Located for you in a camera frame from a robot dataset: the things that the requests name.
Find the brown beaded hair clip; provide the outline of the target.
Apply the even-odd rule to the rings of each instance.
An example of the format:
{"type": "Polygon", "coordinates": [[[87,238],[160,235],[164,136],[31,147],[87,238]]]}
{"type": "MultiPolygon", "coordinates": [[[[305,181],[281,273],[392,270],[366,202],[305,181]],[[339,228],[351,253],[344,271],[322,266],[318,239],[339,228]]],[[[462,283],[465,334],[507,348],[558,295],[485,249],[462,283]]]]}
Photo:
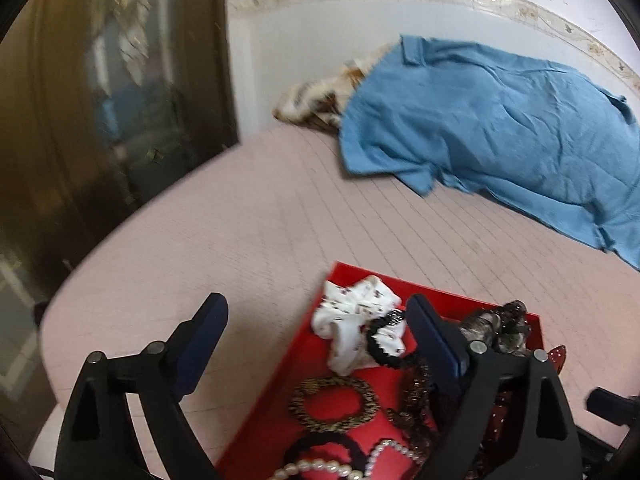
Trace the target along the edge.
{"type": "Polygon", "coordinates": [[[430,407],[431,386],[428,366],[419,362],[402,376],[398,409],[385,410],[413,452],[431,451],[439,437],[430,407]]]}

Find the grey black fluffy scrunchie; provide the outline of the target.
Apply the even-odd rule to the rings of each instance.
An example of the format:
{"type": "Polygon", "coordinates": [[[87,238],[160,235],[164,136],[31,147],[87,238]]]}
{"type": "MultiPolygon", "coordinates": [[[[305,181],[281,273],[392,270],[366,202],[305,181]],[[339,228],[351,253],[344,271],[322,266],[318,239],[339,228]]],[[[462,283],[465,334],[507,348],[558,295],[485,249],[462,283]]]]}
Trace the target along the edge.
{"type": "Polygon", "coordinates": [[[529,356],[526,342],[532,328],[526,314],[524,302],[514,300],[493,309],[476,310],[459,324],[459,330],[467,341],[483,341],[495,352],[529,356]]]}

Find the red shallow tray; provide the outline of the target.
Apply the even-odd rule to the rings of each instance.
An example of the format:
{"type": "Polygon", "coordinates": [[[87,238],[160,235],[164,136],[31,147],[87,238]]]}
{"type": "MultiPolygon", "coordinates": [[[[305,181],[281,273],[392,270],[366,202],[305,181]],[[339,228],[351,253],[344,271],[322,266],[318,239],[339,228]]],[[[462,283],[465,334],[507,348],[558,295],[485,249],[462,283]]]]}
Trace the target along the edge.
{"type": "MultiPolygon", "coordinates": [[[[349,286],[371,274],[374,273],[368,269],[336,262],[326,278],[337,285],[349,286]]],[[[411,295],[422,294],[448,321],[458,322],[479,308],[495,307],[493,304],[452,292],[442,292],[384,274],[376,275],[400,297],[402,307],[411,295]]],[[[217,460],[216,467],[222,478],[270,478],[273,471],[290,462],[289,460],[283,463],[286,450],[308,431],[290,412],[288,402],[292,398],[294,389],[305,379],[331,375],[326,366],[330,343],[314,335],[310,325],[312,311],[320,304],[321,296],[322,293],[317,292],[303,321],[297,327],[288,350],[285,351],[270,381],[262,390],[254,408],[222,453],[221,458],[217,460]]],[[[535,313],[527,313],[526,321],[533,329],[533,333],[528,338],[527,347],[530,350],[544,348],[540,317],[535,313]]],[[[382,408],[398,408],[400,383],[404,374],[405,372],[401,370],[372,367],[357,370],[354,376],[363,379],[372,387],[382,408]]],[[[360,395],[351,388],[345,387],[331,387],[305,401],[305,406],[311,415],[327,420],[356,414],[360,404],[360,395]]],[[[376,413],[372,422],[349,430],[347,435],[354,439],[363,451],[369,451],[370,445],[379,438],[402,439],[400,431],[380,411],[376,413]]],[[[300,452],[299,456],[313,458],[314,452],[318,453],[317,456],[326,457],[327,460],[332,460],[332,454],[336,460],[348,458],[348,452],[337,444],[329,444],[324,448],[316,446],[309,452],[300,452]]],[[[414,475],[416,468],[411,468],[408,458],[402,458],[394,452],[385,452],[385,455],[380,466],[376,466],[373,479],[409,479],[414,475]]]]}

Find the white dotted scrunchie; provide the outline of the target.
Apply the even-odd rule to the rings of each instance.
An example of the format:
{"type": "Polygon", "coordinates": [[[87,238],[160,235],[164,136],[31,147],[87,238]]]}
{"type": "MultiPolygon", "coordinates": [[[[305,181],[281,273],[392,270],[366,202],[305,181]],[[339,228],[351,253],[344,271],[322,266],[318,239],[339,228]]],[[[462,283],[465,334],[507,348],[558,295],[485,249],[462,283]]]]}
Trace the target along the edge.
{"type": "Polygon", "coordinates": [[[364,368],[399,364],[407,352],[400,306],[400,298],[376,275],[349,286],[326,281],[311,329],[331,343],[330,371],[346,377],[364,368]]]}

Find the blue cloth sheet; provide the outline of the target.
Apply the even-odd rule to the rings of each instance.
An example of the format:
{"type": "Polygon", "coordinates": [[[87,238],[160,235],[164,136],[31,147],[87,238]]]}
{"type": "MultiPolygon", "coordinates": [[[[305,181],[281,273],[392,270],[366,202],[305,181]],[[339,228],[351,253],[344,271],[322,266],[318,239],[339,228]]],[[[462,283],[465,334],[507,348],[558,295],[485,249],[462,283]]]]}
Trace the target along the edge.
{"type": "Polygon", "coordinates": [[[405,36],[350,99],[346,169],[484,193],[639,262],[639,125],[574,68],[475,42],[405,36]]]}

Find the pink quilted mattress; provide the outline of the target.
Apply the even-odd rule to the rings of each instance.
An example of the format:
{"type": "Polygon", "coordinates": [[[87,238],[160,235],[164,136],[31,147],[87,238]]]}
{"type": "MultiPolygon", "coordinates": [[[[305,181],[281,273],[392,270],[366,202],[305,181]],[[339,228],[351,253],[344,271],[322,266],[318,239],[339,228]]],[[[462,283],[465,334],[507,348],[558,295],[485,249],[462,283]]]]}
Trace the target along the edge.
{"type": "Polygon", "coordinates": [[[561,379],[579,426],[601,387],[639,390],[639,274],[476,194],[419,196],[391,177],[346,177],[333,136],[263,132],[182,179],[125,222],[65,282],[41,349],[61,403],[93,350],[128,356],[168,337],[211,292],[230,321],[182,408],[218,455],[272,375],[336,262],[473,299],[522,300],[544,342],[567,348],[561,379]]]}

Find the beige floral patterned blanket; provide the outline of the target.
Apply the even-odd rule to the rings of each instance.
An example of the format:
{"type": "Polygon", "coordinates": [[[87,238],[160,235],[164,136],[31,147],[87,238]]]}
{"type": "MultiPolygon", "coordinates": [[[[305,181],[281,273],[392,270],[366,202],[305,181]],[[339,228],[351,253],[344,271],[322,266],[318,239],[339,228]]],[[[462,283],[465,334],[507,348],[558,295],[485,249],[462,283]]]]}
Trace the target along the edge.
{"type": "Polygon", "coordinates": [[[396,42],[346,62],[337,75],[294,84],[282,93],[272,111],[279,122],[337,134],[346,107],[382,58],[396,47],[396,42]]]}

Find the dark wooden glass door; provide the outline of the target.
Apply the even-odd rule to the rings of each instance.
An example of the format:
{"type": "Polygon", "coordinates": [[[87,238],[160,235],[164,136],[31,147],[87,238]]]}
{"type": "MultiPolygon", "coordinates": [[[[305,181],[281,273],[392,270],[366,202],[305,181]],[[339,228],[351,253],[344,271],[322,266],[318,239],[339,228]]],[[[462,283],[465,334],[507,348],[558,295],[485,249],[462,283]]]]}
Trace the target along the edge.
{"type": "Polygon", "coordinates": [[[1,399],[53,402],[40,324],[79,269],[129,288],[160,194],[239,140],[227,0],[1,0],[1,399]]]}

